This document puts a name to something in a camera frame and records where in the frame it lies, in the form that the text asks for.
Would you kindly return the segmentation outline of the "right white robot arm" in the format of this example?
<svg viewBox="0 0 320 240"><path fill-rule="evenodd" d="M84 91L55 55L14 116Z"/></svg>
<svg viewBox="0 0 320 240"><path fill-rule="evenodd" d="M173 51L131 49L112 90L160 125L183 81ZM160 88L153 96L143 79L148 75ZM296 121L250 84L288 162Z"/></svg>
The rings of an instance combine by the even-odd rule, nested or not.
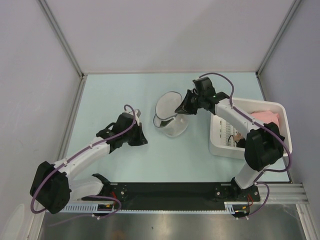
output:
<svg viewBox="0 0 320 240"><path fill-rule="evenodd" d="M230 188L231 196L242 201L248 196L249 188L257 183L264 172L270 171L270 165L284 154L291 157L285 137L274 122L264 123L252 117L233 103L231 95L216 92L209 77L201 76L193 80L193 84L194 89L187 90L175 113L196 115L199 109L204 109L226 120L244 137L245 164L230 182L233 185Z"/></svg>

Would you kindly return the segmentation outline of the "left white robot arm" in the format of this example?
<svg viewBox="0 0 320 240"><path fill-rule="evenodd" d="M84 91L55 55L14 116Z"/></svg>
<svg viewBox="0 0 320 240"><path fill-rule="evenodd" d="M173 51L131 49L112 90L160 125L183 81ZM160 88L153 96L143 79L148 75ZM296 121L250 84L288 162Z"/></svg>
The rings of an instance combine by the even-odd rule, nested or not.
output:
<svg viewBox="0 0 320 240"><path fill-rule="evenodd" d="M107 199L111 194L111 183L101 174L95 173L83 180L76 180L75 177L93 162L111 154L123 144L131 147L146 145L148 141L139 120L140 115L138 109L125 111L118 116L116 122L100 130L84 149L73 156L55 163L42 162L30 188L31 211L34 214L41 213L40 210L35 210L35 202L40 203L51 214L56 214L69 201L95 197L100 200Z"/></svg>

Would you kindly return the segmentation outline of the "black garment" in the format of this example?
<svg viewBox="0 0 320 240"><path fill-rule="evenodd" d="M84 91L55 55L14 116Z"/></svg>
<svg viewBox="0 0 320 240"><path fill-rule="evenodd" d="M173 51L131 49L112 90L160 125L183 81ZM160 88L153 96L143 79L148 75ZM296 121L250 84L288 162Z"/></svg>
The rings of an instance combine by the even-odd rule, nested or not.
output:
<svg viewBox="0 0 320 240"><path fill-rule="evenodd" d="M245 138L242 138L240 139L237 143L236 143L236 146L238 148L245 148L246 147L246 139Z"/></svg>

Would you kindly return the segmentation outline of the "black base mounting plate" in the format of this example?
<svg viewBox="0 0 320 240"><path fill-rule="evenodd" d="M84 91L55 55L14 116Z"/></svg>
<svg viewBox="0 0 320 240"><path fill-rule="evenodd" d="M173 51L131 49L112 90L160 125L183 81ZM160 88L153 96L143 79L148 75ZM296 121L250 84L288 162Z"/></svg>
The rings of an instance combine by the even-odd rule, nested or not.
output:
<svg viewBox="0 0 320 240"><path fill-rule="evenodd" d="M100 196L115 196L121 204L131 206L157 206L167 202L170 206L190 206L211 202L258 203L260 194L253 185L245 190L230 182L118 182L110 183Z"/></svg>

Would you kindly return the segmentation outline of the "pink garment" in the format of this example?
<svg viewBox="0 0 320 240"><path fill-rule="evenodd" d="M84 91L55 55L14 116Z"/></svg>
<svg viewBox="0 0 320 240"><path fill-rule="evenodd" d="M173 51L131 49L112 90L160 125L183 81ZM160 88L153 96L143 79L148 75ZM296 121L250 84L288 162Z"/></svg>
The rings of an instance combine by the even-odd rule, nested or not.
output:
<svg viewBox="0 0 320 240"><path fill-rule="evenodd" d="M250 114L254 119L261 121L265 124L275 123L278 127L280 126L279 119L280 115L278 113L273 113L271 111L260 111L253 112Z"/></svg>

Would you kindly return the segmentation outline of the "right aluminium frame post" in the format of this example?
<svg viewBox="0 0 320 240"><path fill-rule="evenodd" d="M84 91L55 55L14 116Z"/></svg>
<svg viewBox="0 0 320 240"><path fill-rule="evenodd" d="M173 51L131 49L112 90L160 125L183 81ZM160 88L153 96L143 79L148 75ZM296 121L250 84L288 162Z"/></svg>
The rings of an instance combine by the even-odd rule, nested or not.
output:
<svg viewBox="0 0 320 240"><path fill-rule="evenodd" d="M272 54L274 53L274 51L276 50L279 42L281 41L282 37L284 36L287 28L289 27L290 23L292 22L292 20L294 19L296 13L298 12L298 9L300 7L300 5L303 3L303 0L293 0L289 10L287 11L287 13L285 14L285 17L283 19L283 21L280 24L280 27L278 28L270 46L267 49L267 52L265 53L262 61L260 62L255 75L257 78L259 78L265 68L265 66L267 65L268 61L270 60Z"/></svg>

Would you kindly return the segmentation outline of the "aluminium frame post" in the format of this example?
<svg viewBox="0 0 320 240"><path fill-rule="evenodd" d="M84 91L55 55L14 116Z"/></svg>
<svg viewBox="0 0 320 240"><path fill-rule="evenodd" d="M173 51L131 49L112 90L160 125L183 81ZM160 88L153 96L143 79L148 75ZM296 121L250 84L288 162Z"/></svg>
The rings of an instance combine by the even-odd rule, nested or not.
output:
<svg viewBox="0 0 320 240"><path fill-rule="evenodd" d="M303 3L303 0L293 0L289 10L287 11L287 13L285 14L285 17L283 19L283 21L280 24L280 27L278 28L270 46L267 49L267 52L265 53L262 61L260 62L255 75L257 78L259 78L265 68L265 66L267 65L268 61L270 60L272 54L274 53L274 51L276 50L279 42L281 41L282 37L284 36L287 28L289 27L290 23L292 22L292 20L294 19L296 13L298 12L298 9L300 7L300 5Z"/></svg>
<svg viewBox="0 0 320 240"><path fill-rule="evenodd" d="M70 61L73 69L75 70L75 72L77 73L77 75L80 77L80 79L83 78L84 73L81 70L81 67L53 13L53 11L51 10L48 2L46 0L37 0L37 3L39 4L44 16L46 17L53 33L55 34L55 36L57 37L62 50L65 52L68 60Z"/></svg>

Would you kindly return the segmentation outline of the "left aluminium frame post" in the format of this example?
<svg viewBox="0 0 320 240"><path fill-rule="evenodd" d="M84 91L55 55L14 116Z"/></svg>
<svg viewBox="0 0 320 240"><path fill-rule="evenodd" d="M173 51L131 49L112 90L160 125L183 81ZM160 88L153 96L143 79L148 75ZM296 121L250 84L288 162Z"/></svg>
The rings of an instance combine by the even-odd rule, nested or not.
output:
<svg viewBox="0 0 320 240"><path fill-rule="evenodd" d="M65 52L68 60L70 61L73 69L75 70L75 72L77 73L77 75L80 77L80 79L83 78L84 73L81 70L81 67L53 13L53 11L51 10L48 2L46 0L37 0L37 3L39 4L44 16L46 17L53 33L55 34L55 36L57 37L62 50Z"/></svg>

